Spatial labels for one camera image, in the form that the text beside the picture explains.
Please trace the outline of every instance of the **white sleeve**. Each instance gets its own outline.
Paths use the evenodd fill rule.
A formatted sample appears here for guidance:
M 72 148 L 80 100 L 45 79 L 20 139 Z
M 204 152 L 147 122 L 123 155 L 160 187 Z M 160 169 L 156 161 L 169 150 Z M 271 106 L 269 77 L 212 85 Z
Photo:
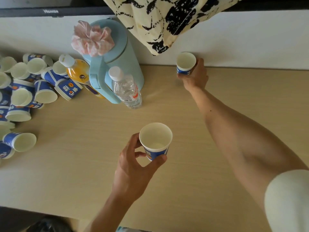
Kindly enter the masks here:
M 309 171 L 276 176 L 265 192 L 265 213 L 273 232 L 309 231 Z

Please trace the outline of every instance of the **wooden table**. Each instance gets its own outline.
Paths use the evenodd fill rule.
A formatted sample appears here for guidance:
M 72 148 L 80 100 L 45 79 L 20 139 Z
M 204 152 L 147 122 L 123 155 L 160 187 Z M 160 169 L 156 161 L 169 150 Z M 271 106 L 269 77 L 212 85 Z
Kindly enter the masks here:
M 108 197 L 118 155 L 151 122 L 173 131 L 168 161 L 121 225 L 151 231 L 270 231 L 215 147 L 175 67 L 142 66 L 143 106 L 128 109 L 85 89 L 47 104 L 15 130 L 36 146 L 3 160 L 0 205 L 91 219 Z M 278 135 L 309 164 L 309 72 L 210 68 L 207 89 Z M 142 165 L 149 160 L 139 160 Z

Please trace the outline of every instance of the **pink cloth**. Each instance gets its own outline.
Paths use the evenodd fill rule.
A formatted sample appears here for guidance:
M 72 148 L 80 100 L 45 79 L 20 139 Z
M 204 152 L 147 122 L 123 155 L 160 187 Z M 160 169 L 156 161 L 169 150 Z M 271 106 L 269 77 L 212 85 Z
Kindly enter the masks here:
M 79 20 L 74 26 L 71 45 L 80 54 L 90 54 L 94 57 L 107 53 L 115 43 L 109 27 L 100 28 L 98 25 L 91 27 L 88 22 Z

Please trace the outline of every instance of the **hisense logo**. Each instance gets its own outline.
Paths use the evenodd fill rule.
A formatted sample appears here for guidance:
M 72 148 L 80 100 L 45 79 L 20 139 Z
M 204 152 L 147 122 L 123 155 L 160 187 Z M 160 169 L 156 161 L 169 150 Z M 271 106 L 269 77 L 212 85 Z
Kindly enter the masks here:
M 43 10 L 46 14 L 59 13 L 57 10 Z

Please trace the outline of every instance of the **white bottle cap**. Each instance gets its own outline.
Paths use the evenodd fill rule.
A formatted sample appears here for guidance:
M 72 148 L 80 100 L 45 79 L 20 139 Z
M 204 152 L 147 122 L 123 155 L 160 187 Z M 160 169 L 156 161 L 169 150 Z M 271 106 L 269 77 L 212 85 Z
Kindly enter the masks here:
M 70 54 L 61 54 L 59 62 L 65 67 L 72 67 L 75 63 L 75 59 Z
M 120 67 L 111 67 L 108 71 L 110 78 L 113 81 L 121 81 L 125 77 Z

